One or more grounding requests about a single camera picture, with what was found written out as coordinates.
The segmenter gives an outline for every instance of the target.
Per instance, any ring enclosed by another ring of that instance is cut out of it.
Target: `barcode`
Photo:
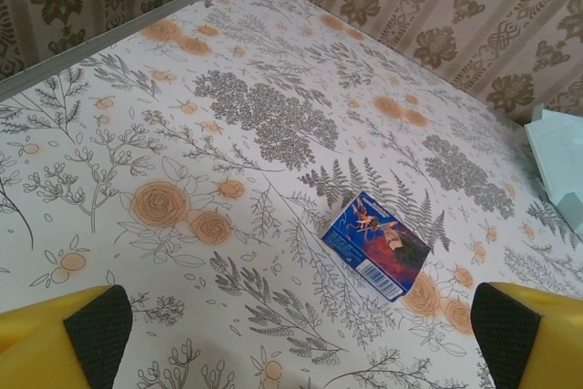
[[[393,280],[368,260],[359,264],[356,270],[388,300],[392,300],[403,293]]]

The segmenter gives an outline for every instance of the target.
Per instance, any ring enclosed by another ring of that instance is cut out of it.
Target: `floral pattern floor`
[[[478,283],[583,296],[524,130],[305,0],[190,5],[0,129],[0,310],[122,284],[120,388],[489,388]],[[394,304],[318,239],[362,189],[433,248]]]

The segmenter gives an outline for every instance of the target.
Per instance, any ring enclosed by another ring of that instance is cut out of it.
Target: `black textured pad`
[[[476,289],[471,320],[496,388],[518,388],[541,316],[494,286],[482,283]]]
[[[112,286],[63,321],[91,389],[111,389],[133,321],[126,291]]]

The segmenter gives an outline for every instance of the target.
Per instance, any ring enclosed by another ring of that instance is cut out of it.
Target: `light blue box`
[[[540,105],[532,119],[525,129],[547,195],[583,238],[583,118]]]

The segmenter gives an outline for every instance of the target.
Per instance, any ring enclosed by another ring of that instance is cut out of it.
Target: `blue matchbox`
[[[322,240],[390,302],[409,292],[431,250],[365,192],[343,209]]]

